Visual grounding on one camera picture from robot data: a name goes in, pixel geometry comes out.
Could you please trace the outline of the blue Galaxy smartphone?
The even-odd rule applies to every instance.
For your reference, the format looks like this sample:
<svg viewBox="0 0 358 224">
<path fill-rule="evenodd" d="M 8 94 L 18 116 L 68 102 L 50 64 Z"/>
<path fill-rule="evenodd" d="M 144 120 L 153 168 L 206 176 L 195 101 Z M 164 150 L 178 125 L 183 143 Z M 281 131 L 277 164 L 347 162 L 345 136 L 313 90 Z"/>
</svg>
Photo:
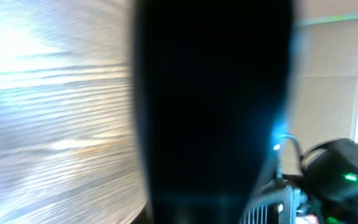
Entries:
<svg viewBox="0 0 358 224">
<path fill-rule="evenodd" d="M 237 223 L 273 176 L 293 22 L 292 1 L 135 2 L 135 125 L 154 223 Z"/>
</svg>

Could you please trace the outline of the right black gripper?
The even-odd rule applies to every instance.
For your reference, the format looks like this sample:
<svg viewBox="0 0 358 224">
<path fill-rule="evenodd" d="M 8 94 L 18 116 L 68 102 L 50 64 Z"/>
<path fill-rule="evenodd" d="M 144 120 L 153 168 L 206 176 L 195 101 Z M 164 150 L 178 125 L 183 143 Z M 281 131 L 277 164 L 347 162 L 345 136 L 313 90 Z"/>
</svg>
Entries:
<svg viewBox="0 0 358 224">
<path fill-rule="evenodd" d="M 239 224 L 295 224 L 301 189 L 289 180 L 273 180 L 244 209 Z"/>
</svg>

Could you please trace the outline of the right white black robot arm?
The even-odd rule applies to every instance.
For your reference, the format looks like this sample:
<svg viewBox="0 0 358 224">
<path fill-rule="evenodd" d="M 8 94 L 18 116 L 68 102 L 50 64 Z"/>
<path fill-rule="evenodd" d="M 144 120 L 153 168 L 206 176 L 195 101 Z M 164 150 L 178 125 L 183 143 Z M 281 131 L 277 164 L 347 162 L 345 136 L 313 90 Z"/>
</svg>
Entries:
<svg viewBox="0 0 358 224">
<path fill-rule="evenodd" d="M 300 174 L 278 165 L 239 219 L 239 224 L 358 223 L 358 143 L 347 138 L 321 142 L 302 152 L 296 137 Z"/>
</svg>

